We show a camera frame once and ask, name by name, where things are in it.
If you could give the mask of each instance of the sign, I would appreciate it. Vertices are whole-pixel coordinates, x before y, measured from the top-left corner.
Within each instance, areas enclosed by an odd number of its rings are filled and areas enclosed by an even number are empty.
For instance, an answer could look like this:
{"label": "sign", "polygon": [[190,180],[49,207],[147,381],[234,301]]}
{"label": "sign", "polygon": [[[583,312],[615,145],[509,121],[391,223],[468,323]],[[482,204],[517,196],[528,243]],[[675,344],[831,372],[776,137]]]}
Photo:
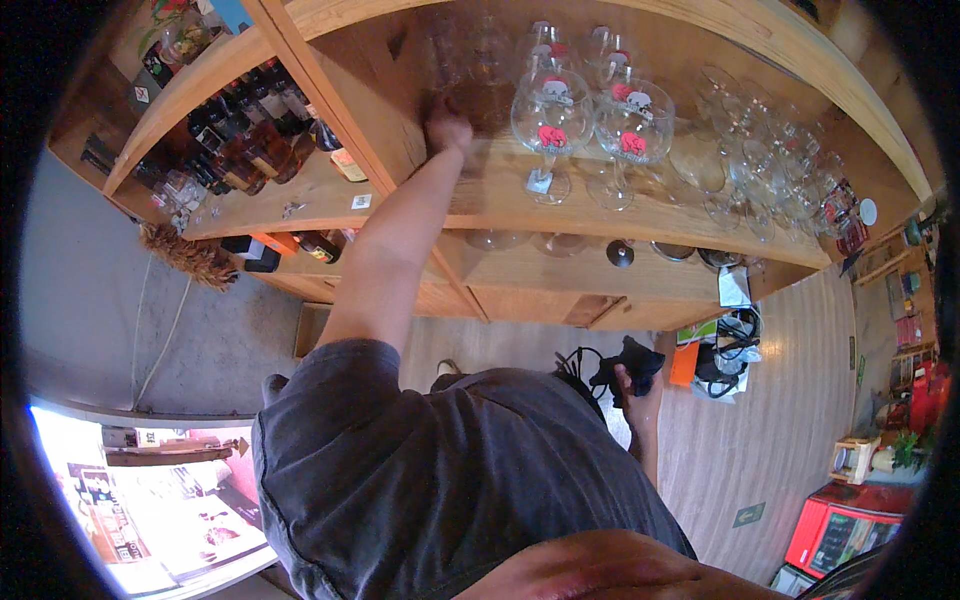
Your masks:
{"label": "sign", "polygon": [[763,517],[763,508],[766,505],[766,502],[760,502],[754,506],[748,506],[745,509],[737,511],[736,516],[733,518],[733,529],[759,521],[760,518]]}

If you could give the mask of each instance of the man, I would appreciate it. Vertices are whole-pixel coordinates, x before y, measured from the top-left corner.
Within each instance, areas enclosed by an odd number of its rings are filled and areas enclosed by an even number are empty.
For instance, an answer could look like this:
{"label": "man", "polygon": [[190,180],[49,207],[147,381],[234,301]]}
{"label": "man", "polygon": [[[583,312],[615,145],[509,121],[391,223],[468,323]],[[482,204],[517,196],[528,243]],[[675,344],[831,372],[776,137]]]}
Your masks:
{"label": "man", "polygon": [[[261,510],[298,591],[779,597],[697,563],[657,495],[659,390],[624,395],[628,453],[595,407],[551,374],[441,377],[428,396],[398,388],[420,274],[472,131],[440,104],[427,136],[433,157],[345,256],[317,347],[289,382],[264,383],[267,406],[253,426]],[[622,367],[617,376],[632,389]]]}

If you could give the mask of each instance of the fingers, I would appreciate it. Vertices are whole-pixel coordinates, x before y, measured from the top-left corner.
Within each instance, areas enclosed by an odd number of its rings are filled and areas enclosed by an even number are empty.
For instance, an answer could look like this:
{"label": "fingers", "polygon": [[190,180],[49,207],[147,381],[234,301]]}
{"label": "fingers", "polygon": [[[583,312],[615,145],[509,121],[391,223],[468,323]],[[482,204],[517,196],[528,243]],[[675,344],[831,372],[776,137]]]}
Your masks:
{"label": "fingers", "polygon": [[620,385],[620,392],[624,396],[634,394],[634,380],[627,373],[627,368],[623,365],[613,365],[613,372],[616,374],[616,382]]}

